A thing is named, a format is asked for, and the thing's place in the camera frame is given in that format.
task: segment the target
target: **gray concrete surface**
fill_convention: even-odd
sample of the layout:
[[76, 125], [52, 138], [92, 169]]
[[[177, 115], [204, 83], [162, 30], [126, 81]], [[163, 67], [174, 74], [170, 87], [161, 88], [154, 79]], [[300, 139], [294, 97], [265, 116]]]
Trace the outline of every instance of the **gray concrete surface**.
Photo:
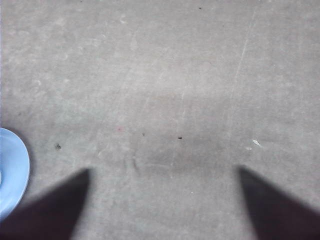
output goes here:
[[318, 0], [10, 0], [1, 14], [1, 125], [32, 161], [23, 201], [95, 169], [75, 239], [254, 239], [238, 164], [320, 208]]

